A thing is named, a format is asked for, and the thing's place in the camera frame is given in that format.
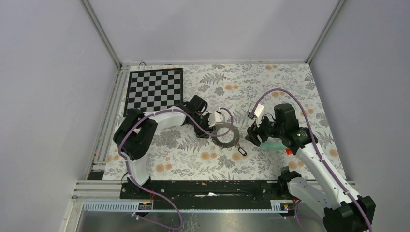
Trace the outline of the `black key tag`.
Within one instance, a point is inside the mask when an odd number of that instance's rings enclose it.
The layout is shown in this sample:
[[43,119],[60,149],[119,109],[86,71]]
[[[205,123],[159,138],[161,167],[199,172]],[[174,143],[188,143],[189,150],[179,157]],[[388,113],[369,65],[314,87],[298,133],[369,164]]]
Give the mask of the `black key tag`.
[[247,152],[245,151],[245,149],[243,149],[242,147],[239,147],[237,149],[237,151],[242,155],[242,156],[247,156]]

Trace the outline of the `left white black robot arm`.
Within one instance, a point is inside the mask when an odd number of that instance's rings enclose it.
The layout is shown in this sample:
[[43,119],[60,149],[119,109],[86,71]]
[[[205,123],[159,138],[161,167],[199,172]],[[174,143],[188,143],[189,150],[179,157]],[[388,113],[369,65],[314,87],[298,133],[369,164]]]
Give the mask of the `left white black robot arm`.
[[195,95],[190,101],[154,112],[132,109],[119,128],[113,141],[120,156],[126,161],[129,181],[133,183],[132,193],[139,199],[149,195],[150,174],[146,154],[156,131],[172,126],[191,125],[198,138],[209,138],[218,123],[224,121],[220,111],[206,111],[207,102]]

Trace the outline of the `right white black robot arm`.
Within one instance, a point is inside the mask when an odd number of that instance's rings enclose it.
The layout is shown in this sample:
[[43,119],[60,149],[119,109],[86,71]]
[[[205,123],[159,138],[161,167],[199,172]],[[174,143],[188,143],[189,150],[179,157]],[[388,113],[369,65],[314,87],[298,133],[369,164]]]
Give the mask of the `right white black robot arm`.
[[375,202],[362,197],[335,169],[324,154],[309,128],[300,127],[295,109],[288,103],[274,107],[274,118],[265,116],[265,108],[258,104],[249,108],[248,117],[254,119],[248,127],[246,140],[256,146],[268,138],[279,138],[290,149],[321,187],[317,190],[296,171],[282,174],[278,180],[278,195],[298,198],[321,217],[328,232],[371,231]]

